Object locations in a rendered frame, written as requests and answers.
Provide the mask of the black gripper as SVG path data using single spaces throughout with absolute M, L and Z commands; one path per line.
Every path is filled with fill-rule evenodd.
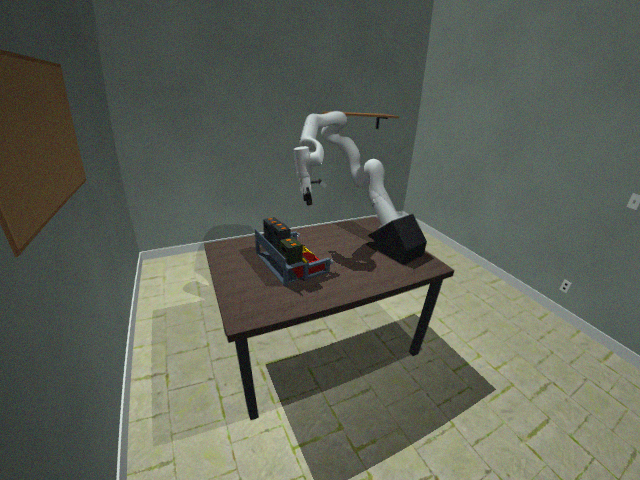
M 311 197 L 312 191 L 311 191 L 310 177 L 311 177 L 311 175 L 307 176 L 307 177 L 298 177 L 298 178 L 300 178 L 300 182 L 301 182 L 301 179 L 302 179 L 302 187 L 301 187 L 301 185 L 300 185 L 300 187 L 301 187 L 301 192 L 302 192 L 303 197 L 304 197 L 304 201 L 307 202 L 307 206 L 308 205 L 312 205 L 312 197 Z M 304 191 L 304 193 L 303 193 L 303 191 Z

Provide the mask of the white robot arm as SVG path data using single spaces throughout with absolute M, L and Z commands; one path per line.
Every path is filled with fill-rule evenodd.
M 370 184 L 370 179 L 372 179 L 372 184 L 370 184 L 368 190 L 368 198 L 381 224 L 387 224 L 386 222 L 390 222 L 392 219 L 403 217 L 399 213 L 400 217 L 397 216 L 397 212 L 384 188 L 384 167 L 382 163 L 377 159 L 370 159 L 361 167 L 360 152 L 353 140 L 349 137 L 339 136 L 338 132 L 345 126 L 346 122 L 346 115 L 339 111 L 326 114 L 310 114 L 306 118 L 300 139 L 300 145 L 306 147 L 294 149 L 297 176 L 310 176 L 312 174 L 311 166 L 322 164 L 324 150 L 316 140 L 316 136 L 318 129 L 324 127 L 321 131 L 322 138 L 326 142 L 337 145 L 343 152 L 349 164 L 353 183 L 362 188 Z M 314 152 L 310 153 L 309 150 Z

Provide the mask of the red open bin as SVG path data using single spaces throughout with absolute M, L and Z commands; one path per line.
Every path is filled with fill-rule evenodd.
M 319 260 L 315 255 L 313 255 L 313 254 L 311 254 L 309 252 L 303 253 L 303 256 L 309 261 L 309 263 Z M 303 266 L 293 268 L 292 270 L 297 274 L 297 278 L 303 277 Z M 318 271 L 321 271 L 321 270 L 324 270 L 324 264 L 317 265 L 317 266 L 309 268 L 308 274 L 311 274 L 311 273 L 314 273 L 314 272 L 318 272 Z

